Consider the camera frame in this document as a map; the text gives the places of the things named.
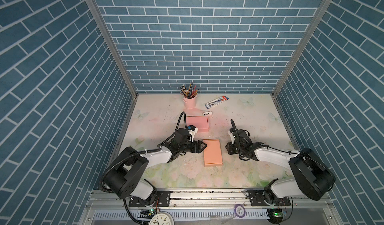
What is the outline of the peach paper box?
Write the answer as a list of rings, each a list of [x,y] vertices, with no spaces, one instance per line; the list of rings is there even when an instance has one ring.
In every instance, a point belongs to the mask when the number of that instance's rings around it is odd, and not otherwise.
[[[205,167],[216,167],[223,165],[223,157],[220,141],[218,139],[203,140],[207,145],[204,149],[204,165]]]

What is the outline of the pink paper box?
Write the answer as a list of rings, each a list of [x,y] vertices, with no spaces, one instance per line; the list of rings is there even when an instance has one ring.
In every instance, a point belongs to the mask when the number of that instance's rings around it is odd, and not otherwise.
[[[195,126],[199,133],[209,132],[209,120],[205,116],[187,117],[187,125]]]

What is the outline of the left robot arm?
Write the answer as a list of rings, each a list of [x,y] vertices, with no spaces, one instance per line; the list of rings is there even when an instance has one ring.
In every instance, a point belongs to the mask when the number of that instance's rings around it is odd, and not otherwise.
[[[157,189],[142,177],[148,168],[167,164],[187,153],[201,154],[207,144],[194,140],[198,129],[194,126],[174,131],[156,149],[137,151],[125,148],[104,171],[98,188],[113,193],[120,199],[139,198],[152,203]]]

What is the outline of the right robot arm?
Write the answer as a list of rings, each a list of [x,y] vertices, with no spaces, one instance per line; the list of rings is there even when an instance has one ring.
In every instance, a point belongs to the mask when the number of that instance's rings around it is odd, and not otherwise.
[[[229,155],[238,155],[241,161],[256,161],[274,164],[292,173],[291,179],[273,179],[265,188],[262,196],[269,205],[279,199],[305,196],[311,200],[320,200],[330,191],[336,177],[311,149],[289,151],[273,148],[267,144],[255,142],[245,130],[230,128],[231,141],[226,150]]]

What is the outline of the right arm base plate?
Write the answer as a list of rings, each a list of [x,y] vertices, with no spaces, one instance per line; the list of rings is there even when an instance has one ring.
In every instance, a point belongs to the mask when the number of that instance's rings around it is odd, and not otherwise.
[[[246,197],[250,200],[252,207],[278,206],[288,207],[291,205],[290,197],[277,198],[271,191],[266,190],[247,190]]]

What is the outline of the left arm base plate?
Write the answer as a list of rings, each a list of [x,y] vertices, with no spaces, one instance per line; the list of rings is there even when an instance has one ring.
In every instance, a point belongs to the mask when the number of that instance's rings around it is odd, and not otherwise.
[[[143,200],[138,197],[131,198],[129,200],[129,207],[132,207],[132,208],[169,207],[170,201],[171,201],[170,191],[154,191],[146,200]]]

